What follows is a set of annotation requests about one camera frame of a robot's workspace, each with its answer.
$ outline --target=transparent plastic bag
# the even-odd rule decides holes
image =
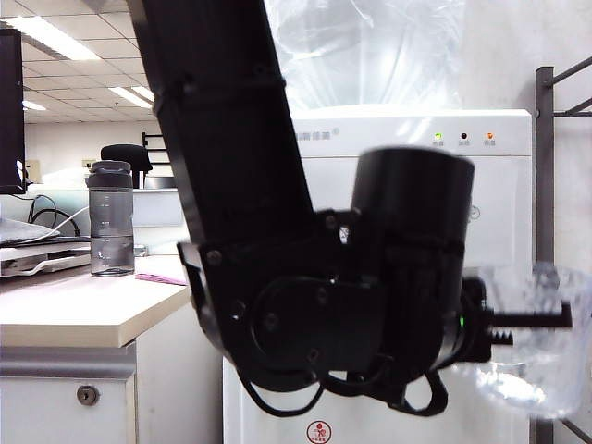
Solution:
[[[557,313],[569,302],[573,328],[514,328],[514,345],[494,346],[487,364],[457,364],[479,391],[506,406],[543,418],[577,410],[592,340],[592,277],[552,264],[515,269],[481,268],[487,305],[496,312]]]
[[[464,0],[266,0],[292,111],[456,107]]]

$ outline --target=water bottle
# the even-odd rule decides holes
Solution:
[[[103,160],[86,183],[91,214],[91,274],[124,276],[134,271],[131,166]]]

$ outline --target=fluorescent light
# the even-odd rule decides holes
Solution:
[[[13,28],[30,35],[71,60],[99,60],[93,51],[60,31],[41,17],[3,18]]]
[[[132,86],[131,89],[142,97],[147,98],[149,101],[154,101],[154,94],[148,88],[144,88],[143,86]]]
[[[150,105],[148,102],[141,99],[133,92],[128,91],[124,88],[121,88],[120,86],[117,86],[116,88],[109,88],[109,90],[111,90],[113,93],[115,93],[117,95],[120,95],[124,99],[129,100],[130,102],[132,102],[136,106],[140,106],[142,108],[152,108],[152,105]]]
[[[23,100],[22,105],[29,109],[34,109],[36,111],[47,111],[47,108],[45,106],[37,105],[33,102],[29,102],[28,100]]]

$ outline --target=logo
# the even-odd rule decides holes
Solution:
[[[331,427],[325,421],[314,421],[308,426],[306,436],[313,444],[329,442]]]
[[[305,131],[297,132],[296,140],[306,142],[330,141],[332,137],[339,135],[339,128],[331,131]]]
[[[469,214],[469,224],[472,220],[477,220],[479,217],[481,217],[481,210],[478,206],[471,205],[471,213]]]

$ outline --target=black robotic arm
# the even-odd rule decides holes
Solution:
[[[493,327],[537,324],[496,317],[483,284],[462,277],[469,161],[375,149],[360,157],[351,211],[315,212],[263,0],[128,3],[191,234],[179,252],[194,305],[258,405],[300,414],[328,389],[440,413],[438,369],[512,345]],[[569,307],[548,318],[571,324]],[[422,376],[433,397],[415,410],[405,388]],[[289,412],[253,388],[314,383]]]

